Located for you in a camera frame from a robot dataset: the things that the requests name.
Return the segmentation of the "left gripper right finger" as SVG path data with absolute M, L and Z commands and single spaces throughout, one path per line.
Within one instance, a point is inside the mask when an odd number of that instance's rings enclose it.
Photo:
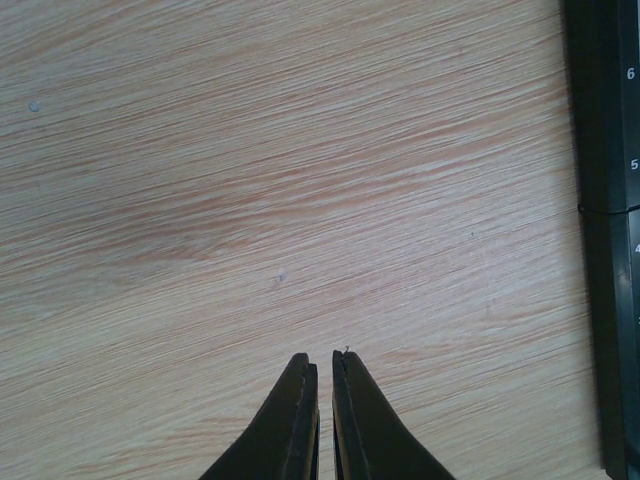
M 332 375 L 337 479 L 454 479 L 405 427 L 355 352 L 334 351 Z

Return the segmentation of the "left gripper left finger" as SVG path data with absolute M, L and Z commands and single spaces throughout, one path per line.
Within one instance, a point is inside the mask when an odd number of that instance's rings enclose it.
M 258 412 L 203 479 L 316 479 L 317 366 L 306 353 L 289 360 Z

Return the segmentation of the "folding chess board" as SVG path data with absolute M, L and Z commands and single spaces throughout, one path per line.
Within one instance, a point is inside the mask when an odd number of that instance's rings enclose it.
M 562 4 L 600 461 L 639 476 L 639 4 Z

